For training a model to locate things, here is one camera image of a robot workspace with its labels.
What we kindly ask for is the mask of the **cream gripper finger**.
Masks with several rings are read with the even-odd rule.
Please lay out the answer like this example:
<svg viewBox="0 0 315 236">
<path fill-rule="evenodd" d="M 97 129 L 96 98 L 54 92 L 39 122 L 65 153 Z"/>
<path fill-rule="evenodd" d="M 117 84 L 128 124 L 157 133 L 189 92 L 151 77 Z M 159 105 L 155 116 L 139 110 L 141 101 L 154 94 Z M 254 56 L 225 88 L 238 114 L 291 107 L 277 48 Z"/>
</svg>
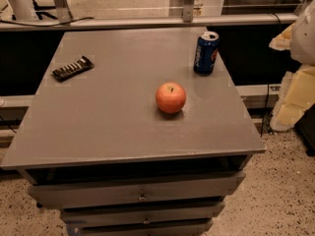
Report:
<svg viewBox="0 0 315 236">
<path fill-rule="evenodd" d="M 314 103 L 315 67 L 301 65 L 295 73 L 286 72 L 270 127 L 279 132 L 291 129 Z"/>
<path fill-rule="evenodd" d="M 269 47 L 278 51 L 290 50 L 292 29 L 293 24 L 274 37 L 269 43 Z"/>
</svg>

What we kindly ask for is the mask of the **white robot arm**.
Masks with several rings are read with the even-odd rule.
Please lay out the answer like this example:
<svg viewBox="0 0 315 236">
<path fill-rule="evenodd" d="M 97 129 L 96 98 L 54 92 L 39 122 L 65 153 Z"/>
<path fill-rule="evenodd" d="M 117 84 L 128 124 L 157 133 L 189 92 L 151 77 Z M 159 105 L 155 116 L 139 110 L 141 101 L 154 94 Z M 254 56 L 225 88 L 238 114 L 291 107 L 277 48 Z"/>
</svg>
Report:
<svg viewBox="0 0 315 236">
<path fill-rule="evenodd" d="M 315 104 L 315 0 L 295 23 L 271 40 L 269 47 L 288 50 L 290 57 L 301 64 L 296 72 L 284 74 L 279 100 L 272 111 L 271 128 L 284 132 Z"/>
</svg>

